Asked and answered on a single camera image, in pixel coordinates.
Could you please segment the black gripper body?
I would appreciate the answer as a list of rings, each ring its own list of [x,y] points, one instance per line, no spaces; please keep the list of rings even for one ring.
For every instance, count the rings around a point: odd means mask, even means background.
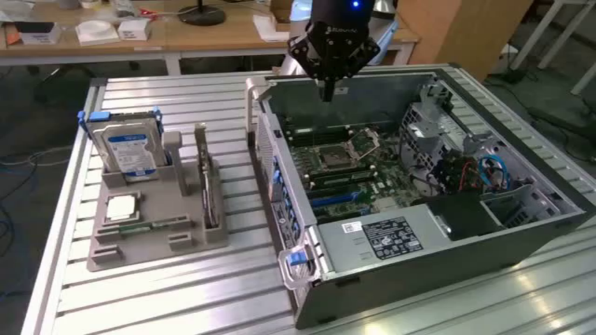
[[[327,47],[337,40],[359,40],[370,37],[369,20],[373,1],[314,1],[306,36],[321,58],[326,79]]]

